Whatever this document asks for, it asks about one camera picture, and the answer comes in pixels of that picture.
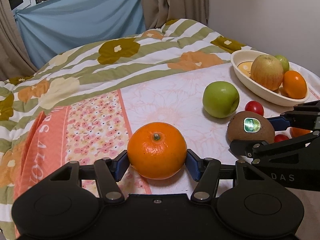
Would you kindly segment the red cherry tomato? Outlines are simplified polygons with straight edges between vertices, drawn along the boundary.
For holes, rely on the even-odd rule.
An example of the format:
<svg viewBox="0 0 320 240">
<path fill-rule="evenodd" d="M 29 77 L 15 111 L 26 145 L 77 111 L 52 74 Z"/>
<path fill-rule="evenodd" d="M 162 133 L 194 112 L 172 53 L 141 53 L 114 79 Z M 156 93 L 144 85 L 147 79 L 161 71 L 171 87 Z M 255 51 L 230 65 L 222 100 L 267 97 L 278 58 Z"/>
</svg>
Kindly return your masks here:
<svg viewBox="0 0 320 240">
<path fill-rule="evenodd" d="M 259 114 L 261 116 L 264 116 L 264 108 L 262 104 L 260 104 L 257 101 L 250 101 L 245 105 L 245 111 L 253 112 L 256 114 Z"/>
<path fill-rule="evenodd" d="M 284 134 L 277 134 L 274 137 L 274 142 L 281 142 L 281 141 L 285 141 L 285 140 L 289 140 L 290 138 L 287 135 Z"/>
</svg>

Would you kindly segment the brown kiwi with sticker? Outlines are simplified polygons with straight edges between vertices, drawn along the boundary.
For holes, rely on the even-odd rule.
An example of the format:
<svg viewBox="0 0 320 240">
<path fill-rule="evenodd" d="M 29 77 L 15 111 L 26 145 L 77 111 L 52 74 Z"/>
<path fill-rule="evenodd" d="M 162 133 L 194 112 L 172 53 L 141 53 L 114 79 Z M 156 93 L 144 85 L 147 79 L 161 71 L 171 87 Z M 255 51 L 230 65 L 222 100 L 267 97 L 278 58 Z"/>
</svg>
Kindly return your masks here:
<svg viewBox="0 0 320 240">
<path fill-rule="evenodd" d="M 274 143 L 275 130 L 272 124 L 263 116 L 241 111 L 236 113 L 227 127 L 227 138 L 233 140 L 255 140 Z"/>
</svg>

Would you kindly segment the orange with stem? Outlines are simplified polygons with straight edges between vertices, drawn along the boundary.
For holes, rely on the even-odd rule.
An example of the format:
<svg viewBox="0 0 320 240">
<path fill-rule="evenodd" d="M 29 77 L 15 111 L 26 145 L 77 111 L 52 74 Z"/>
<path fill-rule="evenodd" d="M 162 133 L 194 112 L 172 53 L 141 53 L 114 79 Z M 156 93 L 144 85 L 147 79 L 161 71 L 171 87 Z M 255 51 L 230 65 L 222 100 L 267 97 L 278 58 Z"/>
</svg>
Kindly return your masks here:
<svg viewBox="0 0 320 240">
<path fill-rule="evenodd" d="M 307 94 L 308 87 L 299 72 L 289 70 L 283 77 L 283 89 L 290 98 L 303 99 Z"/>
</svg>

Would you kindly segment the large orange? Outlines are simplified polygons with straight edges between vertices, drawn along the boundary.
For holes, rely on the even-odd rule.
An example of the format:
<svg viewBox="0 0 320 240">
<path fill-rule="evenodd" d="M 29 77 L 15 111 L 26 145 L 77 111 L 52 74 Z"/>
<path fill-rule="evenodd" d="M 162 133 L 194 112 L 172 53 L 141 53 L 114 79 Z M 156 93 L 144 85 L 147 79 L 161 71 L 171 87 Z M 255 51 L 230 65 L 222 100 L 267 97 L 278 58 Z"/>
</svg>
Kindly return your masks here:
<svg viewBox="0 0 320 240">
<path fill-rule="evenodd" d="M 187 157 L 187 144 L 174 126 L 152 122 L 133 133 L 127 145 L 127 155 L 141 176 L 163 180 L 182 168 Z"/>
</svg>

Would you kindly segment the large yellow-red apple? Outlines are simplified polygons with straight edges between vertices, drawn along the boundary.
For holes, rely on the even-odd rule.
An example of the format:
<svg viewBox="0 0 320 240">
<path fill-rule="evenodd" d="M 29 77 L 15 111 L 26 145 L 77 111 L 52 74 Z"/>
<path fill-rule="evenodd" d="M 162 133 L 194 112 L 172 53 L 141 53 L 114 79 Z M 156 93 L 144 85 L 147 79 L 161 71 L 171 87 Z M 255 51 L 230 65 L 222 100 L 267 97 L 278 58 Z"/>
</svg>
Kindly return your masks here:
<svg viewBox="0 0 320 240">
<path fill-rule="evenodd" d="M 271 55 L 259 55 L 251 66 L 251 79 L 261 86 L 275 91 L 283 81 L 281 62 Z"/>
</svg>

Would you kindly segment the green apple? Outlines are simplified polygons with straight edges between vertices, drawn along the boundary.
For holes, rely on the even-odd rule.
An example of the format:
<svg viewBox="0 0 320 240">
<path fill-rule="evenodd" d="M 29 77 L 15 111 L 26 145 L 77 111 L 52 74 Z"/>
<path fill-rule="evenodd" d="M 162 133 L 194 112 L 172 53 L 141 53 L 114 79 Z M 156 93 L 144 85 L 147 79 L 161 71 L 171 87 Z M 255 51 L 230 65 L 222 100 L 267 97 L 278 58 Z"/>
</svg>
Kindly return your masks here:
<svg viewBox="0 0 320 240">
<path fill-rule="evenodd" d="M 283 67 L 283 72 L 284 73 L 286 73 L 287 71 L 290 70 L 289 61 L 285 56 L 283 56 L 283 55 L 275 55 L 274 57 L 281 62 L 281 65 Z"/>
<path fill-rule="evenodd" d="M 204 110 L 215 118 L 226 118 L 238 108 L 240 95 L 233 84 L 226 81 L 210 83 L 204 90 L 202 103 Z"/>
</svg>

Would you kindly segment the pink floral tablecloth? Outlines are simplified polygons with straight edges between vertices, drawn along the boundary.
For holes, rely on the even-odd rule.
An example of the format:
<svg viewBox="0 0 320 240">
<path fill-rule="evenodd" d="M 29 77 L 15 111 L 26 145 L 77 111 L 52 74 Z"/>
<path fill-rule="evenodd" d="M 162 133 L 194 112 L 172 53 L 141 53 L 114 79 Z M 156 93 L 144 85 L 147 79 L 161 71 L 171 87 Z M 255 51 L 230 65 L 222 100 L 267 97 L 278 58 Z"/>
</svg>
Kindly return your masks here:
<svg viewBox="0 0 320 240">
<path fill-rule="evenodd" d="M 227 123 L 232 115 L 218 119 L 203 110 L 204 89 L 214 81 L 226 81 L 237 89 L 240 95 L 237 112 L 243 111 L 245 105 L 254 100 L 262 104 L 264 117 L 268 118 L 293 110 L 293 106 L 288 107 L 286 102 L 298 104 L 282 95 L 275 96 L 280 105 L 260 98 L 242 84 L 229 63 L 125 88 L 111 88 L 111 92 L 99 92 L 99 95 L 69 103 L 69 106 L 56 106 L 48 114 L 40 112 L 29 131 L 14 199 L 68 161 L 88 165 L 102 157 L 113 159 L 126 148 L 133 132 L 156 121 L 175 126 L 187 146 L 199 156 L 234 164 L 236 158 L 230 153 L 226 138 Z M 119 187 L 125 197 L 129 193 L 186 193 L 190 196 L 196 183 L 187 173 L 182 168 L 169 179 L 149 181 L 129 167 Z M 319 239 L 319 192 L 292 192 L 305 207 L 298 238 Z"/>
</svg>

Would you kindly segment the cream oval cartoon dish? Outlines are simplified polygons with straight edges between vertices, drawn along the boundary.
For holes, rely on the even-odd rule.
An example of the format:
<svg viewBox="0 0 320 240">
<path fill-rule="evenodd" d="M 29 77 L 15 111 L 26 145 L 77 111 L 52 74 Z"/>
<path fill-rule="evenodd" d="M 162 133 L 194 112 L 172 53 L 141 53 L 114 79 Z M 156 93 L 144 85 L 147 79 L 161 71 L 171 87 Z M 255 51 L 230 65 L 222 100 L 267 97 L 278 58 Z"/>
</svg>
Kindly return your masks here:
<svg viewBox="0 0 320 240">
<path fill-rule="evenodd" d="M 253 81 L 238 68 L 238 65 L 244 62 L 253 62 L 260 55 L 267 55 L 267 53 L 256 50 L 238 50 L 231 54 L 231 64 L 237 78 L 241 81 L 241 83 L 257 96 L 276 105 L 293 107 L 298 104 L 305 103 L 310 96 L 310 90 L 308 86 L 306 96 L 304 98 L 292 99 L 284 95 L 282 86 L 280 86 L 276 92 L 273 92 Z"/>
</svg>

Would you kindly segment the striped floral quilt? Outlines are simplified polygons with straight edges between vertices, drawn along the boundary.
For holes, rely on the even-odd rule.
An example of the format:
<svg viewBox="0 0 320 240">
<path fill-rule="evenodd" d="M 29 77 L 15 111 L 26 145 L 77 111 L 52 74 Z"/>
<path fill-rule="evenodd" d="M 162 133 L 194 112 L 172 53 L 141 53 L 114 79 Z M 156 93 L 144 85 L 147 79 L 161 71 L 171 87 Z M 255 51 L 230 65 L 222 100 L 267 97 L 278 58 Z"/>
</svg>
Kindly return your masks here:
<svg viewBox="0 0 320 240">
<path fill-rule="evenodd" d="M 14 200 L 70 160 L 114 157 L 129 129 L 120 89 L 230 60 L 246 45 L 195 20 L 80 46 L 36 74 L 1 82 L 1 231 L 15 239 Z"/>
</svg>

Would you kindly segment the beige curtain left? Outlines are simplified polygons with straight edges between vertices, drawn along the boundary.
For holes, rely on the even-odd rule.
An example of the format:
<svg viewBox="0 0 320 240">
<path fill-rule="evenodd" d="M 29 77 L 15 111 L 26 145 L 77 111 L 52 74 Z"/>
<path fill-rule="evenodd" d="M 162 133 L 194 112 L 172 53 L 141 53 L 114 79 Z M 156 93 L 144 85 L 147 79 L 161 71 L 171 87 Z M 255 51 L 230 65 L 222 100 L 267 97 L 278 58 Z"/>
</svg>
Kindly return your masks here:
<svg viewBox="0 0 320 240">
<path fill-rule="evenodd" d="M 37 72 L 18 31 L 9 0 L 1 0 L 0 46 L 2 81 L 18 76 L 31 76 Z"/>
</svg>

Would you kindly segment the beige curtain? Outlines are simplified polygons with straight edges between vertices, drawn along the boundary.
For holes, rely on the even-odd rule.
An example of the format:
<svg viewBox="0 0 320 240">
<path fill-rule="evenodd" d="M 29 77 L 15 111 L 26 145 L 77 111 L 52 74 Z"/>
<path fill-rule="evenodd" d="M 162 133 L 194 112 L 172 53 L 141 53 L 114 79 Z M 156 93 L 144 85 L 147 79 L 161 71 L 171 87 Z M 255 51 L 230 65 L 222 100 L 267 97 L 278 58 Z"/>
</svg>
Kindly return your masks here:
<svg viewBox="0 0 320 240">
<path fill-rule="evenodd" d="M 0 46 L 2 81 L 18 76 L 31 76 L 37 72 L 18 31 L 9 0 L 1 0 Z"/>
<path fill-rule="evenodd" d="M 141 0 L 146 29 L 181 18 L 208 23 L 208 0 Z"/>
</svg>

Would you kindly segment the blue cloth over window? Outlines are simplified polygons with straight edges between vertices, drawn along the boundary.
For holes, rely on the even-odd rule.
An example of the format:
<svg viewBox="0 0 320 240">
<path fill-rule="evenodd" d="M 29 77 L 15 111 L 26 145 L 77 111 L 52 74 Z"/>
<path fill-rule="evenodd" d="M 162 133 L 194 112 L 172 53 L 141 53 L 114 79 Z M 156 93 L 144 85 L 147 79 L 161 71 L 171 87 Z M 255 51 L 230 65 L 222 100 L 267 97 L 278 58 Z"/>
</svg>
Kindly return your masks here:
<svg viewBox="0 0 320 240">
<path fill-rule="evenodd" d="M 48 0 L 17 11 L 16 18 L 38 69 L 73 48 L 145 31 L 141 0 Z"/>
</svg>

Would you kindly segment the beige curtain right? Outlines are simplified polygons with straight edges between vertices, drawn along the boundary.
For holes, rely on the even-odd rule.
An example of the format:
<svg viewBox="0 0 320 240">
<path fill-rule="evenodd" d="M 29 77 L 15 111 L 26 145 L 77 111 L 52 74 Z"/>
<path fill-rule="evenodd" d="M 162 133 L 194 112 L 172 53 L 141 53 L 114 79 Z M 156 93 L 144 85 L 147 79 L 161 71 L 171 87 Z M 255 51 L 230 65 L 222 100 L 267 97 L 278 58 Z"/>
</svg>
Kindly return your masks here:
<svg viewBox="0 0 320 240">
<path fill-rule="evenodd" d="M 141 0 L 146 29 L 181 18 L 208 23 L 208 0 Z"/>
</svg>

